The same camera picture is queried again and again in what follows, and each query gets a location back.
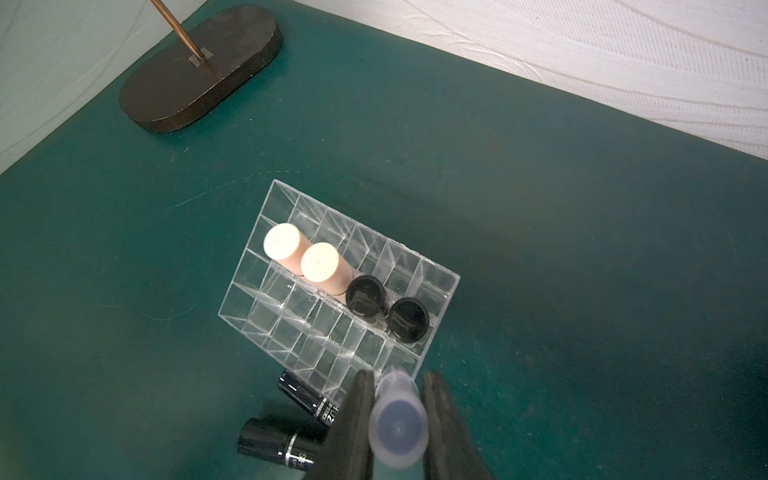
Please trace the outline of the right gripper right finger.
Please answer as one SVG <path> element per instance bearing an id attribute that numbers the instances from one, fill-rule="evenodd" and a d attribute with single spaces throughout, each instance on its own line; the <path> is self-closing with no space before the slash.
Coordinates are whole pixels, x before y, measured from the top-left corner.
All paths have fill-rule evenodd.
<path id="1" fill-rule="evenodd" d="M 440 372 L 424 375 L 422 399 L 429 431 L 424 478 L 494 479 Z"/>

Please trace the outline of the black gold-band lipstick short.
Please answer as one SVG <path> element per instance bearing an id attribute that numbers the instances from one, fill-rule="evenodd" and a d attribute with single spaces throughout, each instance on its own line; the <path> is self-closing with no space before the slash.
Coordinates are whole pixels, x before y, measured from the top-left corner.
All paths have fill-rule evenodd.
<path id="1" fill-rule="evenodd" d="M 371 275 L 356 277 L 345 293 L 345 304 L 356 316 L 372 323 L 387 313 L 387 294 L 383 283 Z"/>

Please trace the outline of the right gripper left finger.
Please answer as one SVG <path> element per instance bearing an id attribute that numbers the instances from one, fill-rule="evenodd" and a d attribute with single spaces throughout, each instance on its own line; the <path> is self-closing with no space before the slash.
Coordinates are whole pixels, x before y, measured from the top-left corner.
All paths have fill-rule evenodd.
<path id="1" fill-rule="evenodd" d="M 306 479 L 372 478 L 373 454 L 368 433 L 374 400 L 374 374 L 361 370 L 354 377 L 319 458 L 305 474 Z"/>

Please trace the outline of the lilac lip gloss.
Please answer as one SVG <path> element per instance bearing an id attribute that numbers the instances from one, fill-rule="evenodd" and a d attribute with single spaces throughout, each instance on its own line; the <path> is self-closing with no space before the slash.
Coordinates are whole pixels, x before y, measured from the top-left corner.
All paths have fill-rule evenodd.
<path id="1" fill-rule="evenodd" d="M 368 441 L 374 457 L 397 470 L 414 465 L 429 440 L 426 409 L 411 376 L 389 368 L 376 386 Z"/>

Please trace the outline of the pink ombre lip gloss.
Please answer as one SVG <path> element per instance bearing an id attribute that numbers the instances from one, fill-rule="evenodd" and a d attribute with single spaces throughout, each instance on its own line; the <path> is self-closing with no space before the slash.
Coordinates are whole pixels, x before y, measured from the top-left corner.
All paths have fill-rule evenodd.
<path id="1" fill-rule="evenodd" d="M 354 279 L 354 270 L 330 243 L 313 244 L 301 261 L 303 276 L 330 295 L 343 295 Z"/>

